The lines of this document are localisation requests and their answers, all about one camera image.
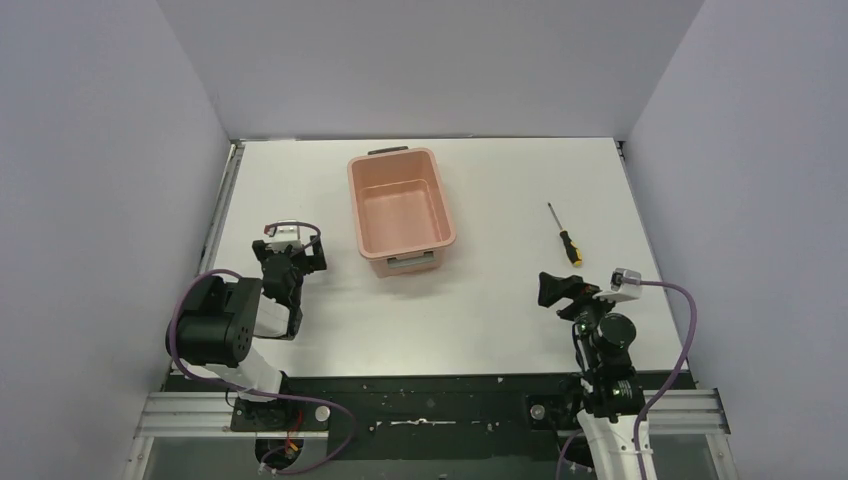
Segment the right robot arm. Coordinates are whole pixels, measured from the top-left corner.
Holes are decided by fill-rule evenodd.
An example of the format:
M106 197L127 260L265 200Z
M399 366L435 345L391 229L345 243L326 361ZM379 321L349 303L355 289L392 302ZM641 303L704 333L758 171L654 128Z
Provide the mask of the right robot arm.
M569 304L557 316L571 324L579 368L579 389L572 408L589 446L599 479L655 479L646 398L630 356L637 337L634 322L616 313L623 302L642 295L641 276L627 269L613 272L610 287L590 284L579 275L538 276L537 303L550 308Z

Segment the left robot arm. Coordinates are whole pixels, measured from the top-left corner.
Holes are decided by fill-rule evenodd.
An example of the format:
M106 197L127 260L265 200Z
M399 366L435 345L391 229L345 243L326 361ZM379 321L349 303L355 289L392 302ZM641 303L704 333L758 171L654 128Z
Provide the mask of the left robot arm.
M291 341L299 333L304 279L327 269L321 240L256 240L252 250L260 277L215 269L194 280L174 311L166 350L186 377L227 388L244 401L302 401L253 341Z

